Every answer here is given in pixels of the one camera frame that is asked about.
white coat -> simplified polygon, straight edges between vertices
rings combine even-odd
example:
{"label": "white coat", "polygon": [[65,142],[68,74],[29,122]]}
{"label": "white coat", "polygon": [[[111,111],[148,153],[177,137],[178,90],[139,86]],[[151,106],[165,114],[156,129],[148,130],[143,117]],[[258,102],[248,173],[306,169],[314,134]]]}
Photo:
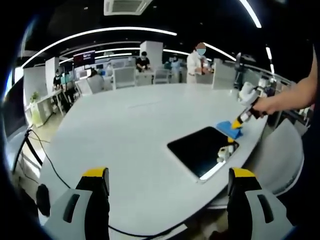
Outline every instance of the white coat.
{"label": "white coat", "polygon": [[187,84],[196,84],[197,75],[201,75],[200,72],[196,72],[196,68],[201,68],[201,59],[204,58],[206,62],[206,57],[201,56],[196,50],[189,54],[186,59],[186,83]]}

ceiling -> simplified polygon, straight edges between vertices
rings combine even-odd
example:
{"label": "ceiling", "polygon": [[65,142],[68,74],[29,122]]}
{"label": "ceiling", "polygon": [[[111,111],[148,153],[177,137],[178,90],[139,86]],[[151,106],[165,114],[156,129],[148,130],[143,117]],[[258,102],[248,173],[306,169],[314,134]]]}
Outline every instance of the ceiling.
{"label": "ceiling", "polygon": [[[270,70],[266,45],[271,49],[275,73],[298,81],[310,70],[312,26],[309,24],[309,0],[247,0],[262,28],[257,28],[239,0],[153,0],[140,16],[104,16],[103,0],[60,0],[55,8],[37,16],[25,50],[39,51],[65,37],[109,27],[145,27],[177,33],[118,30],[92,33],[64,41],[27,67],[44,63],[52,56],[85,46],[119,41],[163,42],[165,48],[191,52],[198,42],[206,42],[235,56],[243,52],[256,59],[255,65]],[[138,47],[139,44],[115,44],[96,50]],[[227,59],[208,49],[208,58]],[[19,57],[23,64],[30,56]]]}

black clothing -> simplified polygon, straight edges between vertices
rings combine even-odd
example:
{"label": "black clothing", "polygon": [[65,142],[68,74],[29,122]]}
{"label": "black clothing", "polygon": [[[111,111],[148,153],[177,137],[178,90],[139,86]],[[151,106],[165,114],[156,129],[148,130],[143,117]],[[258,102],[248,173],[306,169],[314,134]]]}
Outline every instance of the black clothing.
{"label": "black clothing", "polygon": [[53,85],[54,86],[60,86],[61,85],[61,75],[54,76]]}
{"label": "black clothing", "polygon": [[139,73],[141,73],[142,72],[142,69],[140,68],[140,67],[138,67],[138,64],[140,65],[140,66],[145,66],[145,69],[148,69],[148,65],[150,64],[150,61],[149,61],[149,58],[146,58],[146,59],[144,59],[144,60],[142,60],[141,59],[141,57],[139,57],[136,61],[135,61],[135,64],[137,65],[136,66],[136,69],[138,69],[138,71],[139,71]]}

white pillar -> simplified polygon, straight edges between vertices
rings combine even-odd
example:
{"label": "white pillar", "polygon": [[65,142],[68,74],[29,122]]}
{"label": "white pillar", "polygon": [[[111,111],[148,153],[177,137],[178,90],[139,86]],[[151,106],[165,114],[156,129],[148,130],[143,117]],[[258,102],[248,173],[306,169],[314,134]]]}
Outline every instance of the white pillar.
{"label": "white pillar", "polygon": [[150,60],[151,68],[156,69],[162,67],[162,52],[164,44],[157,41],[145,41],[140,45],[141,53],[146,51],[147,57]]}
{"label": "white pillar", "polygon": [[54,85],[54,78],[57,69],[60,70],[58,57],[53,57],[45,61],[45,81],[48,94],[52,93],[52,87]]}

human hand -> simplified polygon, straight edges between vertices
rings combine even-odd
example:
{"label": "human hand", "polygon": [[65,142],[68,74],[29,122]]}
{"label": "human hand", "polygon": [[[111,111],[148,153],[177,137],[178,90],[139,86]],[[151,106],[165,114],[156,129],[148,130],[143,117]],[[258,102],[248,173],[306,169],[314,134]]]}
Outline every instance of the human hand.
{"label": "human hand", "polygon": [[201,73],[202,68],[201,67],[196,67],[194,71],[197,72],[197,73]]}
{"label": "human hand", "polygon": [[207,67],[204,67],[204,68],[203,68],[203,72],[204,72],[205,74],[209,74],[209,73],[210,73],[210,70],[209,70]]}
{"label": "human hand", "polygon": [[253,109],[260,113],[266,113],[272,115],[277,111],[277,99],[274,96],[271,97],[260,97],[258,102],[253,106]]}

